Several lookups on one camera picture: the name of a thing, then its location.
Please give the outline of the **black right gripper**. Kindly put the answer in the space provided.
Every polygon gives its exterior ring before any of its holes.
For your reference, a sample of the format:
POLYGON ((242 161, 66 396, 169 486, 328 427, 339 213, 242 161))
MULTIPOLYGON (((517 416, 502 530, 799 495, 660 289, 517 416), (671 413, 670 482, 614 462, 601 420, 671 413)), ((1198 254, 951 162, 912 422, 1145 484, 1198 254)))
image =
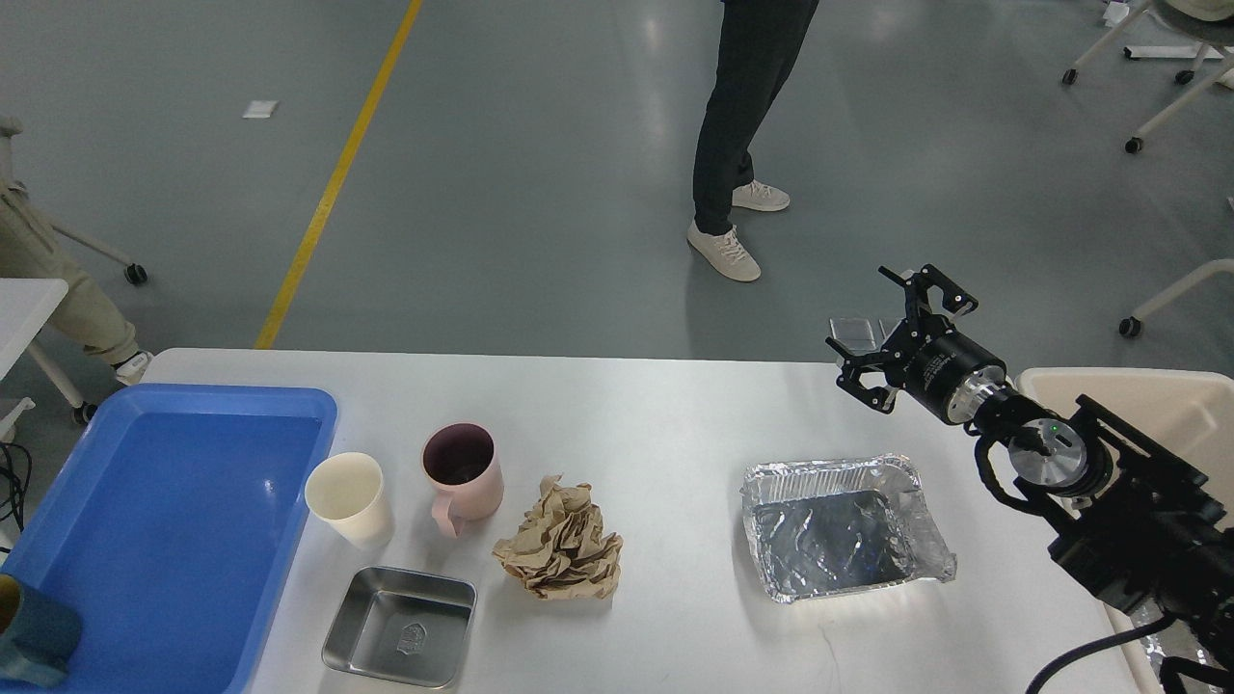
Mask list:
POLYGON ((948 425, 974 420, 979 408, 1006 387, 1006 364, 960 333, 955 321, 979 307, 979 299, 933 264, 898 273, 879 268, 903 290, 906 317, 886 335, 882 349, 854 353, 827 337, 839 356, 837 387, 874 412, 893 412, 901 390, 948 425), (930 306, 930 290, 940 291, 942 312, 930 306), (863 387, 861 378, 884 374, 884 387, 863 387))

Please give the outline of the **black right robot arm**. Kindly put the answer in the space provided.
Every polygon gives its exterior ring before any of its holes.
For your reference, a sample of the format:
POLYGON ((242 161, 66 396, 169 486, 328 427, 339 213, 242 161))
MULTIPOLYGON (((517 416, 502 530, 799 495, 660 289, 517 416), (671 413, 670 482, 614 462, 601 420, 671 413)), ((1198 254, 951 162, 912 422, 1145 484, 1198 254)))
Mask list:
POLYGON ((1055 531, 1050 558, 1098 601, 1123 614, 1154 601, 1145 627, 1085 643, 1050 659, 1030 680, 1039 693, 1053 675, 1088 654, 1190 629, 1211 663, 1165 657, 1164 692, 1187 680, 1232 690, 1233 545, 1220 530, 1225 508, 1206 491, 1208 477, 1093 398, 1058 414, 1016 389, 1000 357, 956 328, 979 299, 934 265, 880 268, 905 295, 905 316, 882 345, 854 353, 835 337, 838 387, 876 412, 906 391, 945 425, 976 441, 979 479, 997 501, 1041 517, 1055 531))

